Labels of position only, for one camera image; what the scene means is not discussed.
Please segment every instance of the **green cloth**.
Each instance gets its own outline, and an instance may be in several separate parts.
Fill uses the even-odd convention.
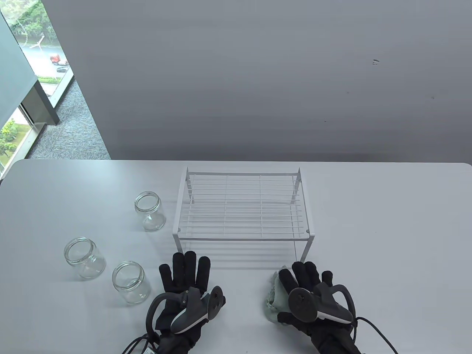
[[[271,288],[264,302],[264,315],[270,322],[279,323],[277,321],[278,313],[290,312],[288,308],[288,294],[278,278],[278,271],[270,277],[269,282]]]

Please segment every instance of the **tree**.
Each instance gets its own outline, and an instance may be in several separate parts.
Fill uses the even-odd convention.
[[[1,11],[18,42],[22,37],[39,40],[45,36],[49,44],[57,43],[56,32],[52,28],[46,9],[38,0],[0,0]]]
[[[17,146],[13,143],[7,143],[4,140],[0,140],[0,156],[6,155],[6,157],[10,157],[7,152],[15,152]]]
[[[12,142],[18,135],[17,127],[15,126],[15,121],[12,119],[7,124],[5,124],[0,131],[0,139],[5,140],[6,142]]]

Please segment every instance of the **black cable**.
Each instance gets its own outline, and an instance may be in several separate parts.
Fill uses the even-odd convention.
[[[143,350],[141,351],[141,354],[143,354],[148,346],[148,344],[151,344],[152,348],[154,350],[156,350],[156,347],[154,346],[154,343],[150,342],[149,339],[148,339],[148,336],[147,334],[141,336],[141,337],[138,337],[136,338],[135,340],[133,340],[130,344],[128,344],[128,346],[126,347],[126,349],[123,351],[123,353],[121,354],[131,354],[133,352],[133,350],[137,347],[137,345],[143,340],[143,339],[146,339],[146,343],[144,344],[144,348]]]
[[[385,340],[385,343],[388,344],[388,346],[393,350],[393,352],[395,354],[398,354],[396,349],[393,347],[392,343],[389,342],[389,340],[383,335],[383,333],[380,331],[380,329],[378,329],[372,322],[370,322],[367,318],[364,318],[364,317],[356,317],[355,320],[354,320],[354,337],[353,337],[354,343],[355,343],[355,338],[356,338],[356,335],[357,335],[357,322],[358,322],[358,320],[362,320],[362,321],[367,322],[368,324],[370,324],[372,326],[372,328],[375,329],[376,332],[382,337],[382,339]]]

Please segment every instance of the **metal rack leg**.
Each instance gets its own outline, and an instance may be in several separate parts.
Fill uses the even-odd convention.
[[[174,236],[174,241],[177,246],[177,251],[180,253],[184,253],[184,250],[182,249],[182,244],[180,243],[180,239],[178,238],[178,235],[173,235]]]
[[[194,202],[194,198],[193,198],[194,191],[192,189],[192,182],[190,182],[190,176],[188,175],[188,171],[187,171],[187,176],[185,177],[185,182],[187,183],[188,198],[190,199],[190,204],[193,204],[193,202]]]
[[[308,251],[310,250],[310,247],[312,246],[314,238],[315,238],[314,235],[313,236],[310,235],[310,237],[308,238],[308,241],[306,241],[306,246],[305,246],[305,249],[303,250],[303,254],[302,254],[302,257],[300,258],[300,262],[305,262],[306,256],[308,255]]]
[[[292,201],[290,202],[290,204],[295,204],[296,196],[298,195],[298,187],[300,186],[301,179],[302,178],[300,177],[299,173],[295,181],[294,192],[292,193]]]

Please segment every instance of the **orange vehicle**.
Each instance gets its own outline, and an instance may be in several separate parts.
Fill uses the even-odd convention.
[[[54,65],[63,65],[63,66],[67,66],[67,67],[69,66],[69,62],[67,60],[61,61],[60,55],[57,54],[57,53],[51,54],[49,59],[51,60],[51,63],[53,63]]]

